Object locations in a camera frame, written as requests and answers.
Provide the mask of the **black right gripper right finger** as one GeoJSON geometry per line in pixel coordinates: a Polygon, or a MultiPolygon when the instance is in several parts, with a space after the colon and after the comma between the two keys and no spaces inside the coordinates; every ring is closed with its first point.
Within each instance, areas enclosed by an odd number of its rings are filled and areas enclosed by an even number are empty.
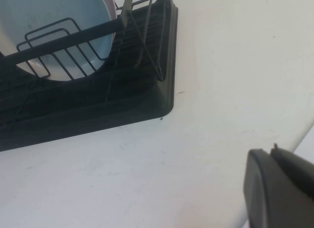
{"type": "Polygon", "coordinates": [[[312,163],[279,148],[276,143],[270,155],[299,190],[309,197],[314,196],[314,165],[312,163]]]}

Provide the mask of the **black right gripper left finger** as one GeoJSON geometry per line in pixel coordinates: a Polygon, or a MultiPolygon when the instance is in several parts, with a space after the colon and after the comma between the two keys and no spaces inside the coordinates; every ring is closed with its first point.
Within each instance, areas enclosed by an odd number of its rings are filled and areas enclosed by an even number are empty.
{"type": "Polygon", "coordinates": [[[251,228],[314,226],[314,197],[299,190],[262,149],[248,152],[243,192],[251,228]]]}

